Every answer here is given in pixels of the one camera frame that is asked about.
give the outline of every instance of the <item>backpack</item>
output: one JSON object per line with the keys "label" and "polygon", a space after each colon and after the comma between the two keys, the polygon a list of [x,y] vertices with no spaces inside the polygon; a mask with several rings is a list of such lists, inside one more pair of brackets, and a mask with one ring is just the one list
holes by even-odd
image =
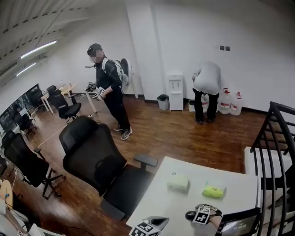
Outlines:
{"label": "backpack", "polygon": [[106,63],[107,61],[111,61],[116,65],[117,73],[120,77],[122,85],[128,86],[129,85],[129,76],[132,75],[132,66],[130,62],[123,58],[121,61],[118,60],[110,60],[108,58],[104,58],[102,61],[102,70],[106,73]]}

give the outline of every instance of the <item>sneaker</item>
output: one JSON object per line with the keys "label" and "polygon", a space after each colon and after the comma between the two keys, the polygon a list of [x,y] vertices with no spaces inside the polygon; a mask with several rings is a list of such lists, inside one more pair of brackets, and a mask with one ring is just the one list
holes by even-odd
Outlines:
{"label": "sneaker", "polygon": [[126,140],[129,138],[130,134],[132,134],[132,129],[130,127],[130,130],[124,130],[121,136],[122,140]]}
{"label": "sneaker", "polygon": [[196,119],[196,122],[197,122],[198,124],[200,124],[200,125],[203,124],[203,120],[201,120],[201,119]]}
{"label": "sneaker", "polygon": [[207,120],[207,123],[211,124],[211,123],[213,123],[214,121],[215,121],[215,119],[208,119],[208,120]]}
{"label": "sneaker", "polygon": [[121,129],[120,125],[118,125],[117,128],[114,128],[114,131],[122,131],[123,129]]}

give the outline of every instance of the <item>hand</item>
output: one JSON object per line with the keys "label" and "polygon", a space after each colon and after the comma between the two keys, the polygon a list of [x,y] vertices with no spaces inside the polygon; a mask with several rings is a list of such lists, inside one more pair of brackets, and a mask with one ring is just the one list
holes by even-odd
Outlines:
{"label": "hand", "polygon": [[104,100],[105,99],[105,97],[102,97],[100,94],[95,94],[92,98],[93,99],[96,99],[98,101],[101,101],[101,100]]}

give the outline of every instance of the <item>white shirt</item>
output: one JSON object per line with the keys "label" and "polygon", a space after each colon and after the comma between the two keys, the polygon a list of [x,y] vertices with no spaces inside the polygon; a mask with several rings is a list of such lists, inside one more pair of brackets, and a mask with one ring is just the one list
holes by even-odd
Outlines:
{"label": "white shirt", "polygon": [[211,61],[203,62],[194,73],[194,88],[199,92],[216,95],[220,91],[220,67]]}

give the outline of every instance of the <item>fluorescent light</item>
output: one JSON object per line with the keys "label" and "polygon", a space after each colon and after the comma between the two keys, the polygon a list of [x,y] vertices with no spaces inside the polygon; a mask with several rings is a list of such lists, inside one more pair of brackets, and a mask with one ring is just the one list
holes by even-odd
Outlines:
{"label": "fluorescent light", "polygon": [[22,56],[20,57],[20,59],[23,59],[24,57],[29,56],[30,54],[32,54],[32,53],[34,53],[34,52],[36,52],[36,51],[38,51],[38,50],[40,50],[40,49],[42,49],[42,48],[48,47],[48,46],[50,46],[50,45],[53,45],[53,44],[55,44],[56,42],[57,42],[57,40],[55,40],[55,41],[53,41],[53,42],[50,42],[50,43],[48,43],[48,44],[45,44],[45,45],[43,45],[43,46],[41,46],[41,47],[38,47],[38,48],[34,49],[33,51],[30,51],[30,52],[26,53],[25,55],[22,55]]}
{"label": "fluorescent light", "polygon": [[24,69],[23,71],[19,72],[19,73],[17,74],[17,76],[19,76],[21,73],[25,72],[27,69],[31,68],[31,67],[34,66],[34,65],[36,65],[36,62],[35,62],[34,64],[28,66],[28,67],[27,67],[26,69]]}

